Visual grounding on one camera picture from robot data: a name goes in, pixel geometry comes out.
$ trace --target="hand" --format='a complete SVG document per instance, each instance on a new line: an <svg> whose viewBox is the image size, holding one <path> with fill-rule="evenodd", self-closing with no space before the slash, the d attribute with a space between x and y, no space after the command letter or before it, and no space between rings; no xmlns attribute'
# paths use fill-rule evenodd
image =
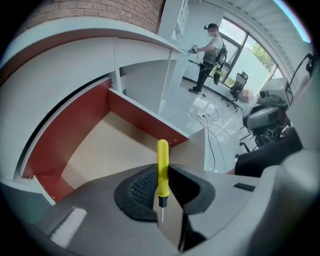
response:
<svg viewBox="0 0 320 256"><path fill-rule="evenodd" d="M291 133L294 133L296 132L295 128L293 126L291 127L285 127L282 132L281 132L281 135L282 136L288 136L289 134Z"/></svg>

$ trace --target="red panel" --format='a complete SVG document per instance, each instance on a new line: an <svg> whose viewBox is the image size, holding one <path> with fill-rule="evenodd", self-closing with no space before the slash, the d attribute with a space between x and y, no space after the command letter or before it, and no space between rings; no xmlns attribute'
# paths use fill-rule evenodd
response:
<svg viewBox="0 0 320 256"><path fill-rule="evenodd" d="M61 176L81 142L110 112L110 87L110 79L93 87L50 123L31 152L23 178L32 178L33 175Z"/></svg>
<svg viewBox="0 0 320 256"><path fill-rule="evenodd" d="M74 189L61 176L36 175L36 178L55 202L60 201L62 198L74 191Z"/></svg>
<svg viewBox="0 0 320 256"><path fill-rule="evenodd" d="M110 91L108 98L112 112L150 136L158 140L164 139L171 143L172 147L188 140L181 133L114 92Z"/></svg>

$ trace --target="sneaker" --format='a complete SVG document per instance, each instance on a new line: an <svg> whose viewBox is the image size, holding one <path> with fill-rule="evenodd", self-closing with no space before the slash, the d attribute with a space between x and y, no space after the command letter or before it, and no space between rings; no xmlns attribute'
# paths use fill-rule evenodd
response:
<svg viewBox="0 0 320 256"><path fill-rule="evenodd" d="M198 90L194 90L194 89L189 89L188 90L190 93L193 93L193 94L199 94L199 91Z"/></svg>

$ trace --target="screwdriver shaft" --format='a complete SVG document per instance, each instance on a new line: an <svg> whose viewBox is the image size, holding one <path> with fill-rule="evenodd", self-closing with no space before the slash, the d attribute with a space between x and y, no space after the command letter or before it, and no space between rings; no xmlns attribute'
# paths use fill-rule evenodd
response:
<svg viewBox="0 0 320 256"><path fill-rule="evenodd" d="M164 209L161 207L161 223L164 222Z"/></svg>

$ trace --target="white ceiling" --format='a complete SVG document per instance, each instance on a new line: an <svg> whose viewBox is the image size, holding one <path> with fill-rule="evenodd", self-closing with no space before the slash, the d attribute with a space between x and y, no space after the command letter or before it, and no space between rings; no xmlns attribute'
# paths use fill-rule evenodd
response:
<svg viewBox="0 0 320 256"><path fill-rule="evenodd" d="M259 41L272 57L277 61L284 75L291 79L300 61L311 52L310 43L304 42L297 29L287 15L278 7L273 0L206 0L209 3L222 7L227 12L239 16L252 26L252 30L266 40ZM293 81L297 85L306 74L305 65L297 72Z"/></svg>

